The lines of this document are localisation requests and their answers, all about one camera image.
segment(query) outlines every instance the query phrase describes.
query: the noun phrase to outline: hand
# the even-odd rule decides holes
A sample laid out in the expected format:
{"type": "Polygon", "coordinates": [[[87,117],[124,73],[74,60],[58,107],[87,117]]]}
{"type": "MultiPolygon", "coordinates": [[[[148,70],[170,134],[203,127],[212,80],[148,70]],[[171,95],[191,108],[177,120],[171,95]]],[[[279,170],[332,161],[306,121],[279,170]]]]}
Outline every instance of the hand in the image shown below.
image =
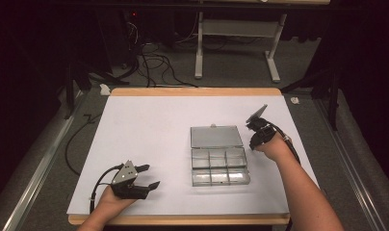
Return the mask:
{"type": "Polygon", "coordinates": [[[121,199],[114,195],[111,186],[107,186],[99,199],[98,205],[95,210],[105,213],[108,219],[115,218],[124,209],[133,204],[137,199],[121,199]]]}
{"type": "Polygon", "coordinates": [[[99,199],[98,205],[77,231],[103,230],[105,224],[118,216],[124,209],[137,199],[120,199],[114,195],[111,186],[107,186],[99,199]]]}
{"type": "Polygon", "coordinates": [[[277,162],[282,157],[292,157],[293,153],[283,140],[282,136],[276,132],[272,139],[264,144],[255,146],[255,150],[264,152],[268,158],[277,162]]]}

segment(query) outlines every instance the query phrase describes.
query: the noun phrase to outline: forearm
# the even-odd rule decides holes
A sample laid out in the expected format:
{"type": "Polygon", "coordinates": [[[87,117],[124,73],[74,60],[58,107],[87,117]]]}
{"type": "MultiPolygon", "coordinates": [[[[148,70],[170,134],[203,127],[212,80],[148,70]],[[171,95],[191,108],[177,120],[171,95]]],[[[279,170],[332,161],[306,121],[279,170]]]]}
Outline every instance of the forearm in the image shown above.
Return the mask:
{"type": "Polygon", "coordinates": [[[322,192],[292,154],[276,163],[296,230],[343,230],[322,192]]]}
{"type": "Polygon", "coordinates": [[[104,229],[105,224],[110,221],[105,213],[94,210],[92,214],[78,227],[77,231],[100,231],[104,229]]]}

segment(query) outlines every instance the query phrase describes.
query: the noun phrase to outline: wire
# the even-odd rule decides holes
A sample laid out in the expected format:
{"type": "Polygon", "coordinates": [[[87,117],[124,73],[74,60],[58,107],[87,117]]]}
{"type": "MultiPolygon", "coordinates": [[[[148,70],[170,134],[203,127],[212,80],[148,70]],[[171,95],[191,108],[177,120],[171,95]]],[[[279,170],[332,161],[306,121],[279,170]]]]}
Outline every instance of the wire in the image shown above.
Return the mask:
{"type": "Polygon", "coordinates": [[[146,57],[145,55],[143,54],[143,52],[141,52],[141,56],[143,57],[143,67],[146,68],[146,79],[147,79],[147,84],[146,84],[146,87],[149,88],[150,87],[150,82],[152,81],[153,82],[153,88],[156,88],[156,82],[150,78],[149,76],[149,66],[147,65],[147,61],[146,61],[146,57]]]}
{"type": "MultiPolygon", "coordinates": [[[[210,39],[219,39],[220,37],[215,37],[215,36],[209,36],[210,39]]],[[[227,44],[227,39],[220,39],[222,40],[222,44],[219,47],[216,48],[210,48],[205,45],[205,42],[203,42],[203,48],[205,50],[220,50],[222,49],[226,44],[227,44]]]]}
{"type": "Polygon", "coordinates": [[[78,176],[80,176],[81,173],[78,172],[77,170],[75,170],[74,167],[71,166],[71,164],[70,164],[70,162],[69,162],[69,160],[68,160],[68,149],[69,149],[69,145],[71,144],[72,140],[77,136],[77,134],[78,134],[79,132],[81,132],[81,130],[83,130],[83,128],[85,128],[85,127],[86,127],[87,125],[89,125],[89,124],[92,124],[93,121],[94,121],[96,118],[100,117],[100,116],[102,116],[102,114],[96,115],[96,116],[93,117],[93,118],[89,118],[89,120],[88,120],[83,126],[81,126],[81,127],[80,127],[72,136],[71,136],[71,138],[68,140],[68,142],[67,142],[67,144],[66,144],[66,146],[65,146],[65,162],[66,162],[67,166],[69,167],[69,169],[70,169],[72,172],[74,172],[74,174],[76,174],[76,175],[78,175],[78,176]]]}
{"type": "Polygon", "coordinates": [[[144,49],[146,46],[148,46],[148,45],[154,45],[154,46],[156,46],[156,47],[155,47],[155,49],[153,49],[152,51],[146,51],[146,52],[144,52],[145,55],[146,55],[146,54],[155,53],[156,51],[159,50],[159,43],[150,43],[150,42],[143,44],[143,49],[144,49]]]}
{"type": "MultiPolygon", "coordinates": [[[[131,25],[131,26],[135,29],[135,31],[136,31],[136,33],[135,33],[135,44],[137,44],[137,42],[138,42],[138,36],[139,36],[137,26],[135,26],[135,24],[132,23],[132,22],[126,22],[126,23],[127,23],[128,25],[131,25]]],[[[129,33],[129,37],[132,36],[133,32],[134,32],[134,30],[132,30],[131,33],[129,33]]]]}
{"type": "Polygon", "coordinates": [[[275,128],[275,130],[282,136],[282,138],[284,139],[285,143],[287,143],[287,146],[290,148],[290,150],[293,153],[294,157],[296,158],[296,160],[300,164],[299,155],[298,155],[297,151],[294,149],[294,146],[291,143],[290,138],[279,127],[277,127],[275,124],[273,124],[273,123],[271,123],[269,121],[267,121],[267,122],[270,124],[270,126],[275,128]]]}
{"type": "Polygon", "coordinates": [[[285,228],[285,231],[291,231],[291,228],[293,227],[293,220],[290,217],[290,220],[288,220],[287,227],[285,228]]]}
{"type": "Polygon", "coordinates": [[[121,170],[122,167],[123,167],[123,164],[121,164],[121,165],[119,165],[119,166],[111,167],[110,169],[106,170],[106,171],[101,175],[101,177],[99,177],[99,179],[98,179],[98,181],[96,182],[95,187],[93,188],[92,193],[91,193],[91,198],[90,198],[90,214],[91,214],[92,211],[95,209],[96,189],[98,188],[98,186],[102,185],[102,184],[101,184],[102,178],[104,178],[104,176],[106,176],[110,171],[112,171],[112,170],[121,170]]]}
{"type": "Polygon", "coordinates": [[[195,15],[194,26],[193,26],[193,28],[191,30],[191,33],[186,38],[183,38],[182,40],[176,41],[175,43],[180,43],[180,42],[184,42],[184,41],[187,41],[187,40],[191,40],[191,39],[197,38],[197,36],[193,36],[194,31],[195,31],[195,26],[197,25],[197,21],[198,21],[198,13],[195,15]]]}
{"type": "MultiPolygon", "coordinates": [[[[159,68],[159,67],[161,67],[163,64],[165,64],[165,65],[166,65],[166,69],[162,72],[161,78],[162,78],[162,80],[163,80],[166,84],[171,85],[170,83],[168,83],[168,82],[165,80],[165,74],[167,73],[168,70],[170,70],[170,71],[171,71],[171,76],[172,76],[172,78],[173,78],[176,82],[179,83],[177,86],[183,85],[183,86],[190,86],[190,87],[198,88],[198,86],[193,85],[193,84],[190,84],[190,83],[183,82],[183,81],[179,80],[179,79],[176,77],[176,74],[175,74],[175,72],[174,72],[174,69],[173,69],[173,67],[171,66],[170,60],[169,60],[169,58],[168,58],[167,56],[165,56],[165,55],[160,55],[160,54],[157,54],[157,53],[154,53],[154,52],[151,52],[151,53],[145,52],[145,53],[144,53],[144,52],[143,52],[143,49],[144,49],[146,46],[147,46],[147,44],[143,45],[141,55],[143,56],[143,60],[144,60],[143,67],[146,68],[146,74],[147,74],[147,75],[148,75],[148,70],[149,70],[149,69],[159,68]],[[159,63],[159,64],[156,64],[155,66],[150,67],[150,66],[148,66],[147,61],[158,61],[158,62],[160,62],[160,63],[159,63]]],[[[147,77],[147,75],[145,76],[140,70],[139,70],[139,73],[140,73],[142,76],[147,77]]]]}

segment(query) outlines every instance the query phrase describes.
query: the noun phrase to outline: desk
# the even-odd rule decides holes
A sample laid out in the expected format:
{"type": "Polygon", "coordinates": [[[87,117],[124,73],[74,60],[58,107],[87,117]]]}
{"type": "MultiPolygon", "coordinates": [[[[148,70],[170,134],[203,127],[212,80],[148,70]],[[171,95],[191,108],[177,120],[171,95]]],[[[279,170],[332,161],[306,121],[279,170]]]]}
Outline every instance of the desk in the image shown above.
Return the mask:
{"type": "MultiPolygon", "coordinates": [[[[263,116],[293,138],[302,166],[316,181],[284,97],[277,89],[116,89],[105,107],[67,213],[80,224],[100,175],[133,161],[151,165],[137,185],[161,181],[111,224],[285,224],[289,210],[276,164],[253,152],[246,120],[268,104],[263,116]],[[193,187],[190,127],[236,125],[246,150],[251,182],[242,186],[193,187]]],[[[111,181],[109,174],[102,182],[111,181]]],[[[97,198],[104,187],[98,188],[97,198]]]]}

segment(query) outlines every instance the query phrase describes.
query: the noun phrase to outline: white paper sheet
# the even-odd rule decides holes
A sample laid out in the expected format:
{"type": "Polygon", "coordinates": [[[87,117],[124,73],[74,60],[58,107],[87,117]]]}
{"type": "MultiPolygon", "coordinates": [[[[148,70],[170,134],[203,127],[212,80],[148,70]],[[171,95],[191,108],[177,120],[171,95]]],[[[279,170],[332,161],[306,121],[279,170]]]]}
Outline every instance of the white paper sheet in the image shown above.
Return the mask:
{"type": "MultiPolygon", "coordinates": [[[[136,185],[161,181],[123,212],[125,215],[236,215],[288,213],[278,169],[263,153],[252,151],[251,114],[268,104],[263,118],[293,139],[301,164],[316,181],[283,96],[111,96],[71,199],[69,215],[87,215],[89,197],[102,173],[131,160],[150,165],[136,185]],[[193,187],[190,128],[237,125],[251,182],[244,186],[193,187]]],[[[110,182],[112,172],[103,182],[110,182]]],[[[98,188],[99,199],[104,186],[98,188]]]]}

